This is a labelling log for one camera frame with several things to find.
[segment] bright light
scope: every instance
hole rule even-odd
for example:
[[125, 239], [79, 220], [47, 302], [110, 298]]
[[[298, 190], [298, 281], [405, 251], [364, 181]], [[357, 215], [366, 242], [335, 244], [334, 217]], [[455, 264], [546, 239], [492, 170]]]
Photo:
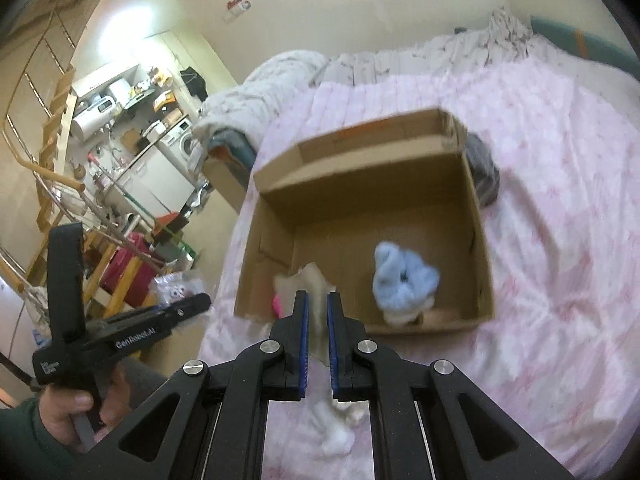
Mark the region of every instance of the bright light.
[[149, 7], [132, 7], [111, 18], [100, 38], [100, 49], [105, 54], [128, 52], [137, 42], [146, 38], [151, 28], [152, 12]]

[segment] screw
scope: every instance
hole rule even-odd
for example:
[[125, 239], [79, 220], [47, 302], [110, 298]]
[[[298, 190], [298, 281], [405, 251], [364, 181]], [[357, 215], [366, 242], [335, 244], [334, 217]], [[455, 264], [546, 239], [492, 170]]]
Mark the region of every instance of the screw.
[[454, 370], [453, 364], [446, 359], [436, 361], [433, 367], [441, 375], [449, 375]]
[[273, 354], [280, 350], [280, 343], [274, 341], [273, 339], [267, 339], [267, 341], [263, 341], [260, 343], [260, 350], [262, 350], [265, 354]]
[[373, 354], [378, 349], [378, 345], [371, 339], [363, 339], [358, 343], [358, 350], [363, 354]]
[[204, 363], [198, 359], [192, 359], [191, 361], [185, 362], [182, 370], [187, 375], [198, 375], [204, 370]]

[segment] green sleeve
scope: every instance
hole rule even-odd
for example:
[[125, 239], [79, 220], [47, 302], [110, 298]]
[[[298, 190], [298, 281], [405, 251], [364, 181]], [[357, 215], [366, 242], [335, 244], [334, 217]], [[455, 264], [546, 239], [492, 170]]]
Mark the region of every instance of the green sleeve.
[[0, 471], [27, 480], [60, 480], [76, 459], [44, 428], [38, 398], [25, 400], [12, 410], [0, 410]]

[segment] pink floral blanket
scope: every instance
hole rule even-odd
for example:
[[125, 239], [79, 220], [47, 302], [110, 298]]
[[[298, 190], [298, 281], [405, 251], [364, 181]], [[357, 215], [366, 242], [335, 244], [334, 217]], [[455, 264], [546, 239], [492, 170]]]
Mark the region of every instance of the pink floral blanket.
[[[463, 75], [325, 83], [270, 124], [256, 168], [299, 140], [431, 107], [477, 132], [501, 170], [497, 203], [482, 214], [497, 319], [387, 342], [425, 364], [449, 359], [571, 472], [592, 478], [640, 421], [640, 135], [611, 105], [533, 58]], [[233, 316], [256, 197], [251, 184], [200, 348], [209, 364], [269, 331]], [[312, 362], [309, 374], [305, 401], [270, 405], [263, 477], [373, 478], [368, 421], [347, 457], [319, 452], [309, 407], [328, 372]]]

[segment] washing machine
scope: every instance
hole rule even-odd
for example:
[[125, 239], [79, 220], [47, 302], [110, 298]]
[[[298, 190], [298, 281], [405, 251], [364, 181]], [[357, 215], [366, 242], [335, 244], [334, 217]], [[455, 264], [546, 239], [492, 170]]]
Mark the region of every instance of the washing machine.
[[160, 142], [158, 142], [156, 146], [176, 169], [180, 171], [189, 182], [196, 186], [197, 179], [194, 178], [188, 170], [188, 161], [194, 146], [191, 121], [189, 118], [180, 120], [164, 134], [164, 137], [160, 139]]

